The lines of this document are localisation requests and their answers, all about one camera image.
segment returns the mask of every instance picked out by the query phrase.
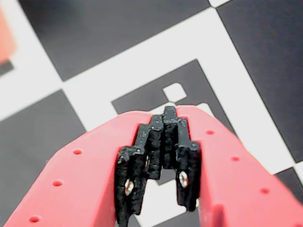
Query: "white small square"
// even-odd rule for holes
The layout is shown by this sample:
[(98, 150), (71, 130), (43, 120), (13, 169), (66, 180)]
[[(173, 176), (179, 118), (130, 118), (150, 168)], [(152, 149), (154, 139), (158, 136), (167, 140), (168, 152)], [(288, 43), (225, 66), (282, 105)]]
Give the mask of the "white small square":
[(166, 98), (173, 103), (187, 97), (182, 85), (179, 83), (174, 83), (163, 88), (163, 92)]
[(212, 112), (212, 109), (209, 107), (209, 105), (207, 103), (200, 103), (199, 105), (197, 105), (197, 107), (200, 110), (203, 110), (205, 113), (214, 117), (214, 113)]
[(219, 7), (220, 5), (223, 5), (224, 3), (227, 3), (230, 0), (208, 0), (208, 1), (212, 7), (216, 8)]

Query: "white line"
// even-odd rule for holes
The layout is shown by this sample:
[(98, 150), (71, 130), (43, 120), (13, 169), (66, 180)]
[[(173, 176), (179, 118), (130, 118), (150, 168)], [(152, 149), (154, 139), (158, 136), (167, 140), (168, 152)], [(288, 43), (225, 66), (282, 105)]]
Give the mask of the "white line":
[(198, 58), (232, 126), (246, 149), (272, 174), (294, 165), (215, 9), (206, 12), (195, 37)]
[(0, 120), (60, 89), (62, 81), (17, 0), (1, 0), (16, 42), (14, 70), (0, 78)]

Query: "gripper jaw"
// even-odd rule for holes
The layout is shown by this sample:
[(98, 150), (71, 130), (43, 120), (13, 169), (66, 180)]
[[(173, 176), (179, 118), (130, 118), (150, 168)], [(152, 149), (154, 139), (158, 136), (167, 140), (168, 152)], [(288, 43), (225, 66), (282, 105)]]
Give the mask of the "gripper jaw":
[[(4, 227), (114, 227), (117, 215), (120, 224), (126, 225), (127, 217), (139, 213), (141, 204), (117, 200), (142, 200), (142, 193), (132, 193), (145, 188), (147, 179), (158, 179), (161, 168), (176, 170), (179, 192), (182, 188), (193, 192), (186, 184), (198, 189), (202, 227), (303, 227), (302, 205), (223, 124), (194, 106), (178, 106), (176, 117), (186, 119), (183, 123), (189, 130), (181, 131), (188, 135), (185, 141), (176, 129), (179, 120), (169, 122), (171, 117), (162, 114), (155, 117), (159, 126), (153, 129), (157, 130), (148, 134), (152, 140), (147, 137), (141, 143), (137, 135), (145, 131), (147, 136), (147, 125), (157, 120), (147, 112), (121, 114), (80, 136), (48, 161)], [(132, 158), (135, 168), (130, 167)], [(195, 165), (201, 166), (198, 179), (186, 171)], [(117, 173), (117, 167), (126, 171)], [(120, 187), (116, 192), (115, 184)], [(179, 199), (195, 195), (179, 192), (178, 203), (190, 211), (192, 203)], [(123, 216), (119, 210), (125, 204), (128, 213)]]

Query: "white square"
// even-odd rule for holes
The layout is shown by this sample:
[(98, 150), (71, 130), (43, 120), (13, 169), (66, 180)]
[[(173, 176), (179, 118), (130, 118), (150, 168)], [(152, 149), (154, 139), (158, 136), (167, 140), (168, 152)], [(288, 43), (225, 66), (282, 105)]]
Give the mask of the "white square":
[(184, 91), (184, 88), (179, 83), (171, 84), (163, 89), (163, 92), (166, 98), (173, 103), (180, 101), (183, 98), (186, 98), (187, 95)]

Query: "red plastic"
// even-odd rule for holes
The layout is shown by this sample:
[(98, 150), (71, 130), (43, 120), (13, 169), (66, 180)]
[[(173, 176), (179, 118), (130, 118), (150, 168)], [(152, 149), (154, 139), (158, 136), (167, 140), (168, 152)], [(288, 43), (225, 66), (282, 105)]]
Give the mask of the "red plastic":
[(202, 227), (303, 227), (302, 205), (222, 123), (193, 106), (177, 115), (202, 148)]
[(113, 227), (116, 156), (150, 119), (122, 114), (57, 151), (4, 227)]
[[(300, 203), (217, 119), (194, 106), (177, 114), (202, 148), (201, 226), (303, 227)], [(113, 227), (117, 153), (150, 118), (122, 114), (59, 150), (4, 227)]]
[(7, 61), (14, 50), (15, 44), (0, 8), (0, 63)]

